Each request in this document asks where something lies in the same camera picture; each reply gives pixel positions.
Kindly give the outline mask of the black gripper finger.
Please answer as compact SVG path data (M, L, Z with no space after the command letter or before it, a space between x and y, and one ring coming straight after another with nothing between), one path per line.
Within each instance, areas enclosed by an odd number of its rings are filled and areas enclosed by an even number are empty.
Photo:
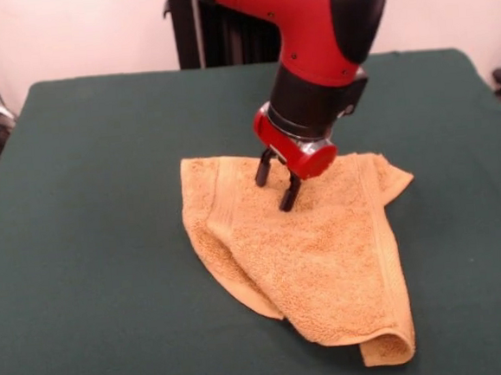
M301 189L301 178L294 172L290 172L289 187L285 190L281 198L279 209L283 212L292 211Z
M255 184L260 188L265 186L268 175L271 170L270 162L272 158L274 158L276 154L274 153L272 148L267 148L260 157L260 162L258 164L258 170L255 174Z

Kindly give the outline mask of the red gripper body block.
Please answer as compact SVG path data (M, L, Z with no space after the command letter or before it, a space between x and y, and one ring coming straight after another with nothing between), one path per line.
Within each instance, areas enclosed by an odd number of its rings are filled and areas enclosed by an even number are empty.
M272 148L279 162L302 180L322 175L335 160L337 148L328 137L310 141L283 133L269 119L269 106L266 102L254 116L254 132L260 141Z

